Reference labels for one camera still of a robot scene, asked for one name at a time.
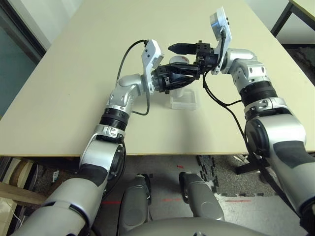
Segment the beige tabletop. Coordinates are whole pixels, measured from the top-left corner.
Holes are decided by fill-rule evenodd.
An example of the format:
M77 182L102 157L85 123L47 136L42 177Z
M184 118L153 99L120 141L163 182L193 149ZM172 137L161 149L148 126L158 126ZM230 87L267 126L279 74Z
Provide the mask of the beige tabletop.
M315 89L280 43L240 0L86 0L31 74L0 121L0 155L78 156L84 150L115 86L126 49L136 40L155 39L162 64L175 54L167 47L203 40L217 46L209 16L224 6L232 48L252 50L267 68L278 96L285 98L315 150ZM142 73L142 46L128 55L122 75ZM221 100L240 99L230 75L209 75ZM195 111L171 110L170 97L155 93L146 117L132 114L126 129L128 154L246 153L232 116L213 102L202 81L191 86ZM245 125L243 105L232 110ZM145 111L145 97L134 110Z

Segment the clear plastic box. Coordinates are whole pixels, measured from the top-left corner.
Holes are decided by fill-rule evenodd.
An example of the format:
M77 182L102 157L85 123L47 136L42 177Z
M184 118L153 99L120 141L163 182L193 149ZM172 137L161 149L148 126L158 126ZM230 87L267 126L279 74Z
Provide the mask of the clear plastic box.
M196 110L196 95L191 89L184 90L184 94L181 97L171 96L171 109L176 110Z

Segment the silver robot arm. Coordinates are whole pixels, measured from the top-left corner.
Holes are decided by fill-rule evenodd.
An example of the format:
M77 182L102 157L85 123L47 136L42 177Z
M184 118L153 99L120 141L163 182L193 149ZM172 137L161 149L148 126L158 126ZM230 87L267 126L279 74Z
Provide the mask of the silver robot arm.
M314 206L315 158L307 154L306 132L253 52L228 49L221 72L231 74L245 106L251 150L269 162L299 216Z
M124 155L125 128L137 96L153 94L151 70L163 59L158 44L149 40L142 54L144 74L124 76L116 83L80 158L78 177L62 183L14 236L87 235L108 180L117 174Z

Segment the black table leg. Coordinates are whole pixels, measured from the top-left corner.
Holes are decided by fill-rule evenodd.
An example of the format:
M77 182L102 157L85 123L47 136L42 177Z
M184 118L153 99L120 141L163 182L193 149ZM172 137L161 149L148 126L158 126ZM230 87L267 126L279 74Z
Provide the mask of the black table leg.
M269 167L269 163L266 161L265 158L259 159L258 162L260 162L264 167ZM259 168L254 162L250 161L248 164L245 164L243 166L239 166L235 168L235 172L237 175L257 171Z
M292 11L291 11L292 7L293 7L293 4L289 2L286 5L285 9L283 10L282 14L280 15L279 19L275 23L275 25L272 27L270 32L272 33L274 37L277 36L281 28L284 26L284 24L286 23L286 21L289 19L290 15L292 14Z

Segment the red tape line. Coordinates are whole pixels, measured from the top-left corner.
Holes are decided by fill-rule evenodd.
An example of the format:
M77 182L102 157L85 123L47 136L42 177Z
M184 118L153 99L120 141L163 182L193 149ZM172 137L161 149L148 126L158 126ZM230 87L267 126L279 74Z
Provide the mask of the red tape line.
M102 204L120 204L121 201L103 201Z
M248 203L251 202L251 200L226 200L228 203Z

